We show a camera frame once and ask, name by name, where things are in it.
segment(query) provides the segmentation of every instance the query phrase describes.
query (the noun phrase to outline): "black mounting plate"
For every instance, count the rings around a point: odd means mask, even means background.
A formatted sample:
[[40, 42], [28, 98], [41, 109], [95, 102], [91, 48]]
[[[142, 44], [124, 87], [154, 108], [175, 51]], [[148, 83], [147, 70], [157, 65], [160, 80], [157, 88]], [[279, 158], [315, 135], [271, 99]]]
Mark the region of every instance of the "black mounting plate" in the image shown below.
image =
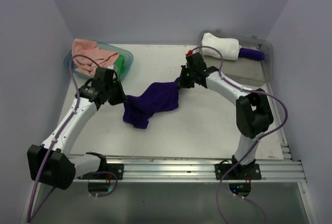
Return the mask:
[[[232, 163], [218, 163], [214, 165], [216, 179], [220, 180], [222, 176], [233, 166]], [[251, 180], [261, 180], [261, 173], [259, 164], [255, 163], [250, 169], [239, 171], [237, 169], [230, 172], [225, 180], [248, 180], [251, 175]]]
[[[118, 180], [122, 180], [124, 168], [125, 168], [125, 166], [124, 166], [123, 163], [108, 163], [107, 164], [107, 171], [112, 172], [113, 174], [115, 174], [116, 177], [118, 178]], [[78, 179], [104, 180], [105, 179], [105, 174], [100, 174], [100, 175], [86, 174], [86, 175], [83, 175], [82, 177], [79, 177]]]

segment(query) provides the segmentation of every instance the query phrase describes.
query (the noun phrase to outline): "pink towel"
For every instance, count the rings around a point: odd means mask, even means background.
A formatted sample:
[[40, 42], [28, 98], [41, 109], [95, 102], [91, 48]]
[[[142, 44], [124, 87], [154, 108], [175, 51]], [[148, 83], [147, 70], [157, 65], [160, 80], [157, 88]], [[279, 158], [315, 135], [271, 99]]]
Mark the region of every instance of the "pink towel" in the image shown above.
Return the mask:
[[[72, 56], [77, 54], [83, 54], [90, 57], [96, 61], [100, 67], [108, 67], [113, 65], [113, 63], [119, 57], [118, 52], [98, 48], [96, 41], [89, 41], [78, 38], [73, 41], [72, 47]], [[94, 76], [97, 65], [91, 62], [89, 59], [84, 57], [76, 57], [74, 58], [74, 63], [77, 66], [75, 71], [89, 76]]]

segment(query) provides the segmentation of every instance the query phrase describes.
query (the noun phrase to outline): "white table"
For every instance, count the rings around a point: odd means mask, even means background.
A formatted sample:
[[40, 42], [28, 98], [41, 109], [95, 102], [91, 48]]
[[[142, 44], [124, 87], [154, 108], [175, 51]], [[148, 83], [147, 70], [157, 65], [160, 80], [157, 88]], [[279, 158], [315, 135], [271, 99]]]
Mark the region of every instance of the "white table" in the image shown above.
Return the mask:
[[[180, 75], [185, 54], [193, 46], [116, 45], [134, 55], [134, 63], [122, 85], [126, 94], [141, 95], [153, 82], [174, 81]], [[78, 85], [85, 80], [77, 77]], [[75, 88], [71, 82], [61, 118], [70, 108]], [[179, 108], [150, 118], [146, 130], [122, 121], [123, 105], [103, 105], [87, 123], [72, 154], [94, 151], [110, 156], [231, 158], [238, 146], [235, 107], [202, 86], [181, 89]], [[257, 159], [283, 159], [277, 133], [264, 138]]]

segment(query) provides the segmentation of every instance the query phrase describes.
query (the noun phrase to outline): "teal basket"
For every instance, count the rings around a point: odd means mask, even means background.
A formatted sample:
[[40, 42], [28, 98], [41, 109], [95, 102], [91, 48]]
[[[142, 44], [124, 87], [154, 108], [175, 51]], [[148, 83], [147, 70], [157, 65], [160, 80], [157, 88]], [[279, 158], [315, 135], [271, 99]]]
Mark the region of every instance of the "teal basket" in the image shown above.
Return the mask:
[[[120, 75], [120, 79], [123, 80], [125, 78], [125, 76], [127, 75], [131, 64], [134, 61], [133, 54], [130, 53], [129, 51], [127, 51], [127, 50], [120, 49], [118, 47], [115, 47], [115, 46], [112, 46], [112, 45], [109, 45], [109, 44], [100, 43], [98, 41], [97, 41], [97, 47], [105, 49], [105, 50], [116, 51], [116, 52], [119, 52], [120, 55], [124, 56], [123, 66], [124, 66], [125, 70]], [[63, 60], [63, 65], [68, 69], [69, 69], [69, 63], [70, 63], [71, 59], [72, 59], [72, 51], [70, 51]], [[92, 76], [88, 76], [88, 75], [85, 75], [85, 74], [82, 74], [80, 72], [75, 71], [76, 68], [77, 68], [77, 66], [74, 64], [73, 72], [75, 74], [79, 75], [80, 77], [82, 77], [84, 79], [92, 78]]]

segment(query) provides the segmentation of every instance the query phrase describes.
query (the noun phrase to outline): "rolled white towel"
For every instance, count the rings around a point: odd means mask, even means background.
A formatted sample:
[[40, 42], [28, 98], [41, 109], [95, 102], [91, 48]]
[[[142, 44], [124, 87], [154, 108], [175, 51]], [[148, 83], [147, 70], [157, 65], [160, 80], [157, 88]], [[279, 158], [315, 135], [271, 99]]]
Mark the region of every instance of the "rolled white towel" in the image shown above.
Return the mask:
[[[225, 60], [236, 61], [239, 56], [241, 46], [234, 38], [218, 38], [211, 33], [205, 33], [202, 39], [202, 46], [210, 46], [220, 51]], [[209, 48], [202, 48], [203, 55], [209, 55], [220, 59], [220, 55]]]

